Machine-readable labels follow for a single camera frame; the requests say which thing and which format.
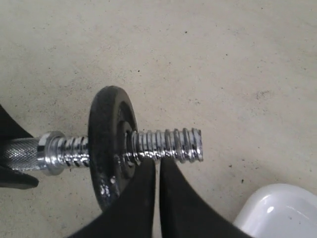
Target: concrete floor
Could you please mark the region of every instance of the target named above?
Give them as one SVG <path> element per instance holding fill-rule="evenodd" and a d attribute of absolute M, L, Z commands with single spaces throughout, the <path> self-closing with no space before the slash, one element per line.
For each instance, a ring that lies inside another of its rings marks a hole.
<path fill-rule="evenodd" d="M 78 135 L 96 92 L 123 87 L 140 129 L 202 130 L 205 161 L 180 168 L 233 221 L 266 184 L 317 194 L 316 11 L 315 0 L 5 0 L 0 102 L 33 135 Z M 1 189 L 1 237 L 60 238 L 100 214 L 88 170 L 32 174 L 35 189 Z"/>

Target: black weight plate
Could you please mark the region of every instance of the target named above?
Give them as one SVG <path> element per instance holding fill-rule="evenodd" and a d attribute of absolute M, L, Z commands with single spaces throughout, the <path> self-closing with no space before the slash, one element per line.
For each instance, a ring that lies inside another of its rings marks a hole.
<path fill-rule="evenodd" d="M 129 180 L 119 164 L 124 134 L 132 130 L 137 130 L 137 124 L 127 93 L 115 86 L 99 91 L 90 109 L 88 149 L 93 187 L 103 211 L 118 198 Z"/>

